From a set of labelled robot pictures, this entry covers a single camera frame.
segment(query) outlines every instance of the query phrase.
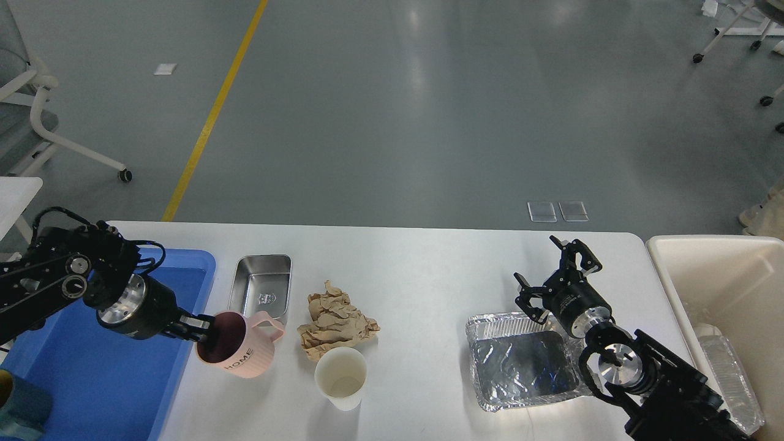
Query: blue object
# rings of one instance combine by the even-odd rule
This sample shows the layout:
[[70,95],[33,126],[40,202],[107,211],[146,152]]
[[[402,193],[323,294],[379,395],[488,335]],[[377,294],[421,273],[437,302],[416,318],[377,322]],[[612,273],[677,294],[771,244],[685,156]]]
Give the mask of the blue object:
[[[148,248],[141,254],[160,256]],[[174,291],[181,308],[201,314],[214,274],[212,254],[166,250],[151,276]],[[158,439],[192,346],[161,335],[138,341],[111,332],[98,324],[94,309],[76,301],[42,329],[19,336],[0,367],[52,394],[41,441],[141,441]]]

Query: bin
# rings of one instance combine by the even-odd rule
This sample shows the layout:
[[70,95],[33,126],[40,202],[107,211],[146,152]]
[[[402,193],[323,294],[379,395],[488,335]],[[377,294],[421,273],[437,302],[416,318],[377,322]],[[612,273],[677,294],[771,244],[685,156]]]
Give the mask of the bin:
[[656,236],[656,271],[695,367],[719,392],[687,315],[710,317],[729,339],[757,394],[765,425],[758,441],[784,441],[784,242],[733,235]]

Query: pink mug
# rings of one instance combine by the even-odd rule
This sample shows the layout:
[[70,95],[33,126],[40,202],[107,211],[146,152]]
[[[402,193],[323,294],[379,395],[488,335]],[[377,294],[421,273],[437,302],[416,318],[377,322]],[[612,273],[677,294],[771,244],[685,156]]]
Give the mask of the pink mug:
[[[269,322],[275,327],[272,335],[256,327],[261,322]],[[214,327],[218,337],[212,344],[196,344],[198,358],[243,378],[258,377],[270,367],[275,355],[273,343],[285,333],[283,324],[272,319],[266,311],[257,312],[250,318],[236,311],[222,311],[215,315]]]

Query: tray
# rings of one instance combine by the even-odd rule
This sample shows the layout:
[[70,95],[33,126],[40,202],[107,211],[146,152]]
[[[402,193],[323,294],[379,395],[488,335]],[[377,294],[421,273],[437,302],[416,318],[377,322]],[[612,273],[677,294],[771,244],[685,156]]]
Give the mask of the tray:
[[522,312],[475,315],[466,323],[466,337],[471,380],[483,410],[590,395],[577,366],[585,345],[570,338],[552,314],[543,325]]
[[237,263],[229,309],[246,317],[259,311],[286,323],[291,289],[291,257],[282,254],[245,256]]
[[[141,254],[160,256],[148,248]],[[151,273],[194,314],[204,311],[214,274],[215,258],[202,250],[166,250],[163,265]],[[157,439],[191,345],[111,332],[98,324],[95,310],[76,301],[42,329],[20,335],[0,367],[52,394],[42,441]]]

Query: white table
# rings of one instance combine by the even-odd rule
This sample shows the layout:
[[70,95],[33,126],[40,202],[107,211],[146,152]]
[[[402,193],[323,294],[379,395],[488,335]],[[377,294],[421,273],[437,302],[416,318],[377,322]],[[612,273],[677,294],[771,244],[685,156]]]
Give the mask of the white table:
[[[486,413],[468,374],[469,316],[515,311],[519,271],[541,283],[557,267],[544,231],[475,231],[278,225],[111,222],[128,239],[212,253],[216,277],[206,313],[226,309],[238,260],[288,254],[292,291],[287,334],[273,366],[244,380],[188,359],[161,439],[479,439],[605,441],[629,438],[626,415],[593,397]],[[644,244],[627,233],[556,233],[579,238],[604,264],[590,276],[618,324],[641,328],[685,359],[688,350]],[[368,361],[360,407],[341,412],[322,398],[296,327],[310,321],[306,295],[323,282],[349,293],[381,326],[358,349]]]
[[0,177],[0,239],[16,224],[29,242],[30,227],[17,221],[43,184],[40,177]]

